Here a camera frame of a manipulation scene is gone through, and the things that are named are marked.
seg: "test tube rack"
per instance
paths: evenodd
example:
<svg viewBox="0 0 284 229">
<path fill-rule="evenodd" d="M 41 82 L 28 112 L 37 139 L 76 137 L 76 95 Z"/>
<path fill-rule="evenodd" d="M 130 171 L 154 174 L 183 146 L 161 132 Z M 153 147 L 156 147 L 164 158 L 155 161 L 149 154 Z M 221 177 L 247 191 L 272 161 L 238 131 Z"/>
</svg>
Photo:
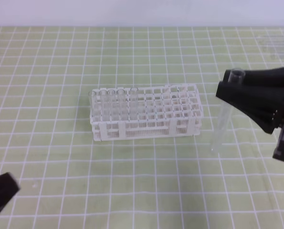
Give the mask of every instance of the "test tube rack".
<svg viewBox="0 0 284 229">
<path fill-rule="evenodd" d="M 99 94 L 101 90 L 107 92 L 111 89 L 115 90 L 115 101 L 109 106 L 110 112 L 104 114 L 105 105 L 101 104 Z M 122 99 L 117 95 L 118 90 L 125 92 Z M 140 87 L 137 91 L 137 111 L 132 108 L 130 88 L 94 89 L 89 96 L 90 102 L 93 101 L 90 122 L 95 141 L 200 134 L 203 108 L 195 84 Z M 125 103 L 124 108 L 121 108 L 121 103 Z"/>
</svg>

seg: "glass test tube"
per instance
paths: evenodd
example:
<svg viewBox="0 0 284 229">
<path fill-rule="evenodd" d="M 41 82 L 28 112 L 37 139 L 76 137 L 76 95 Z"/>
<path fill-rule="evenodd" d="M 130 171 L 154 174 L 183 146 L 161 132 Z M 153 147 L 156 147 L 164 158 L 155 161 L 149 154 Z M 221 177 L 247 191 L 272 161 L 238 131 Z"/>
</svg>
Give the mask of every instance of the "glass test tube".
<svg viewBox="0 0 284 229">
<path fill-rule="evenodd" d="M 109 98 L 106 90 L 99 92 L 103 121 L 110 121 Z"/>
<path fill-rule="evenodd" d="M 116 104 L 116 94 L 113 89 L 110 89 L 108 91 L 108 97 L 109 97 L 109 110 L 112 121 L 118 120 L 118 108 Z"/>
<path fill-rule="evenodd" d="M 119 89 L 117 91 L 118 107 L 121 120 L 128 120 L 128 111 L 127 111 L 127 100 L 124 89 Z"/>
<path fill-rule="evenodd" d="M 95 91 L 89 92 L 89 101 L 91 105 L 91 111 L 92 111 L 92 116 L 93 120 L 95 122 L 100 121 L 100 109 L 99 109 L 99 104 L 97 100 L 97 94 Z"/>
<path fill-rule="evenodd" d="M 130 89 L 130 120 L 137 120 L 138 115 L 138 88 Z"/>
<path fill-rule="evenodd" d="M 241 68 L 234 68 L 230 71 L 228 83 L 241 84 L 245 78 L 245 71 Z M 211 151 L 219 152 L 222 142 L 224 140 L 225 133 L 227 131 L 228 123 L 231 119 L 233 112 L 233 106 L 226 102 L 222 102 L 220 113 L 218 115 L 218 123 L 214 128 L 213 138 L 211 142 Z"/>
</svg>

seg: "white wall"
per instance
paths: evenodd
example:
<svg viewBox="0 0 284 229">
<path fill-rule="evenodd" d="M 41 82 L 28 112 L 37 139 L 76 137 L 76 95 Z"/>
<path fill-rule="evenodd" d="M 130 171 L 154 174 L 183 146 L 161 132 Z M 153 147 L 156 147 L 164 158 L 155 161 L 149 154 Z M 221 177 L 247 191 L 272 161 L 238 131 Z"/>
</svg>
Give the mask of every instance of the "white wall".
<svg viewBox="0 0 284 229">
<path fill-rule="evenodd" d="M 284 26 L 284 0 L 0 0 L 0 25 Z"/>
</svg>

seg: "table surface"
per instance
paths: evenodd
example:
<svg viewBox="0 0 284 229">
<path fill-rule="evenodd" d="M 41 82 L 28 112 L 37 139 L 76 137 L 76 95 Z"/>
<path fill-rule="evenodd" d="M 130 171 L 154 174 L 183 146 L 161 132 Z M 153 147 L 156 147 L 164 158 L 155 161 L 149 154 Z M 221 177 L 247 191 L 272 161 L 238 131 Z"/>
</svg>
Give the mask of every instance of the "table surface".
<svg viewBox="0 0 284 229">
<path fill-rule="evenodd" d="M 235 112 L 210 152 L 226 69 L 284 66 L 284 28 L 0 27 L 0 174 L 21 186 L 0 229 L 284 229 L 284 163 Z M 88 92 L 195 83 L 199 136 L 94 142 Z"/>
</svg>

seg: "test tube opening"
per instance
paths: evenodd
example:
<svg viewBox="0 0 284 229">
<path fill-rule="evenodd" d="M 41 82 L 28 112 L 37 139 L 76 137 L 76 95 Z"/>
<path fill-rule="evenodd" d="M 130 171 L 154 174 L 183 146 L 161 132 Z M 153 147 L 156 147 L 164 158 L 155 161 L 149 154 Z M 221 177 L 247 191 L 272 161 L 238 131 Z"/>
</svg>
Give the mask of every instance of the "test tube opening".
<svg viewBox="0 0 284 229">
<path fill-rule="evenodd" d="M 233 68 L 230 71 L 230 75 L 229 75 L 229 82 L 230 83 L 239 83 L 241 84 L 244 77 L 246 75 L 246 72 L 241 69 L 241 68 Z"/>
</svg>

